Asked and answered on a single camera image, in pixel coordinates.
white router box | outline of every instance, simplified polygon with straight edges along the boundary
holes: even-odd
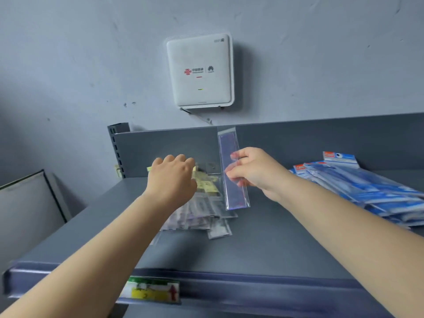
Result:
[[[192,109],[232,105],[233,39],[229,33],[171,38],[166,48],[177,106]]]

clear plastic package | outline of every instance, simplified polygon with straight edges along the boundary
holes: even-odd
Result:
[[[236,128],[225,129],[218,132],[219,152],[222,167],[223,193],[225,197],[225,208],[232,210],[236,208],[250,207],[249,196],[246,187],[238,187],[237,183],[231,181],[225,174],[225,169],[237,159],[231,158],[231,153],[239,150]]]
[[[232,235],[230,226],[226,219],[213,218],[211,228],[208,231],[208,237],[210,240],[219,237],[227,237]]]

person's right hand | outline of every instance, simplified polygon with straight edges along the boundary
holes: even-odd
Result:
[[[232,159],[225,173],[238,186],[256,186],[273,201],[279,201],[278,183],[291,173],[269,156],[263,149],[246,147],[231,154]]]

red arrow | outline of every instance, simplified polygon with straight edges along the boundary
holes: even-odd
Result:
[[[177,299],[175,299],[175,295],[177,294],[177,290],[175,289],[174,285],[171,285],[171,288],[169,289],[169,292],[171,294],[171,300],[172,301],[177,301]]]

painted wall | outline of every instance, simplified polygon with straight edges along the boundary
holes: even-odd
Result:
[[[77,212],[118,181],[107,125],[206,125],[173,105],[167,37],[232,33],[237,98],[201,112],[214,125],[423,112],[423,10],[424,0],[0,0],[0,113],[29,168],[53,171]]]

